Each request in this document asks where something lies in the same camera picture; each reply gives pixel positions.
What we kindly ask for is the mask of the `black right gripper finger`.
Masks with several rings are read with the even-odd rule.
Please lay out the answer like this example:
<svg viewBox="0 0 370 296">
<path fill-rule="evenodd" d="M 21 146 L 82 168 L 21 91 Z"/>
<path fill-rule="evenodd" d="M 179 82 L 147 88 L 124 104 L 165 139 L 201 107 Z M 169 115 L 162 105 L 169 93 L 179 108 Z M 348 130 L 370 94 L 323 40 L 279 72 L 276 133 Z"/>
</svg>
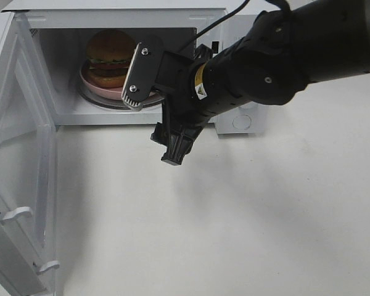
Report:
<svg viewBox="0 0 370 296">
<path fill-rule="evenodd" d="M 213 57 L 213 51 L 208 46 L 201 44 L 194 51 L 194 60 L 210 60 Z"/>
<path fill-rule="evenodd" d="M 193 124 L 181 121 L 171 110 L 168 97 L 162 101 L 162 121 L 156 123 L 150 139 L 166 147 L 161 161 L 173 166 L 181 165 L 184 157 L 192 150 L 205 123 Z"/>
</svg>

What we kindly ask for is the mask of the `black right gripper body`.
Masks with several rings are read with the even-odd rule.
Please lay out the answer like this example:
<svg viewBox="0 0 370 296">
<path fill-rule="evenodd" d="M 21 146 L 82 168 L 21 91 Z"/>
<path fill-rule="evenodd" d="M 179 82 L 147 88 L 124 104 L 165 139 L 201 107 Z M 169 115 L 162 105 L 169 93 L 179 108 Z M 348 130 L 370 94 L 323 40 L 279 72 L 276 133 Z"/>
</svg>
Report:
<svg viewBox="0 0 370 296">
<path fill-rule="evenodd" d="M 165 51 L 154 88 L 165 95 L 163 121 L 205 123 L 231 110 L 231 57 L 222 52 L 190 59 Z"/>
</svg>

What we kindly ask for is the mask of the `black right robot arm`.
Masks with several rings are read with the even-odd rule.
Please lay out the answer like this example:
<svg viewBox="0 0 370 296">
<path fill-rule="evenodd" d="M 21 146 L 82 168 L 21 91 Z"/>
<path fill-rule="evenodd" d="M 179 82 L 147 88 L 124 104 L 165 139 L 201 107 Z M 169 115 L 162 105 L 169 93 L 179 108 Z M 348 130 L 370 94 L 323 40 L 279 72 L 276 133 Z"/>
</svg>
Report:
<svg viewBox="0 0 370 296">
<path fill-rule="evenodd" d="M 180 165 L 209 119 L 255 102 L 284 105 L 309 84 L 370 73 L 370 1 L 286 1 L 261 12 L 250 31 L 212 55 L 166 52 L 156 88 L 164 96 L 152 140 L 162 160 Z"/>
</svg>

